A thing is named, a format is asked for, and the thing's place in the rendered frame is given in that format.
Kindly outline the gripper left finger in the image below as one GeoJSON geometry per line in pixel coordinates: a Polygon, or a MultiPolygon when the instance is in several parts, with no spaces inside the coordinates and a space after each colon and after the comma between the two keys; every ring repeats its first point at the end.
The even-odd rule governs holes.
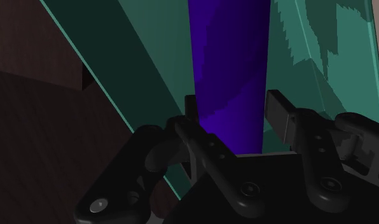
{"type": "Polygon", "coordinates": [[[231,208],[244,218],[265,213],[259,181],[247,178],[238,158],[197,120],[194,95],[185,97],[184,115],[165,128],[139,127],[77,203],[76,224],[146,224],[149,198],[168,167],[190,162],[191,178],[207,173],[231,208]]]}

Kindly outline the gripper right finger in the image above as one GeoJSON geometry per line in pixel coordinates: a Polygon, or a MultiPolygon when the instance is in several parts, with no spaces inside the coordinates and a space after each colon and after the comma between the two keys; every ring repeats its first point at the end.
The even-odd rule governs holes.
{"type": "Polygon", "coordinates": [[[295,107],[268,90],[265,118],[279,139],[301,155],[310,202],[329,213],[379,210],[379,123],[358,113],[334,120],[295,107]]]}

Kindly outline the purple cylinder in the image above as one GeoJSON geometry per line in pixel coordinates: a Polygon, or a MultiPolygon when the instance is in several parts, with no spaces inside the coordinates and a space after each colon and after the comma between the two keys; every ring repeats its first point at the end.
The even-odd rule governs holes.
{"type": "Polygon", "coordinates": [[[235,154],[261,153],[271,0],[188,0],[200,125],[235,154]]]}

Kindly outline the green table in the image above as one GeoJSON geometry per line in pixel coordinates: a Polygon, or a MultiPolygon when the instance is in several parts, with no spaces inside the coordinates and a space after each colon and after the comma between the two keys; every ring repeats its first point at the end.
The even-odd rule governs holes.
{"type": "MultiPolygon", "coordinates": [[[[195,95],[188,0],[40,0],[130,130],[195,95]]],[[[266,89],[379,123],[379,0],[271,0],[266,89]]],[[[263,123],[261,153],[286,151],[263,123]]]]}

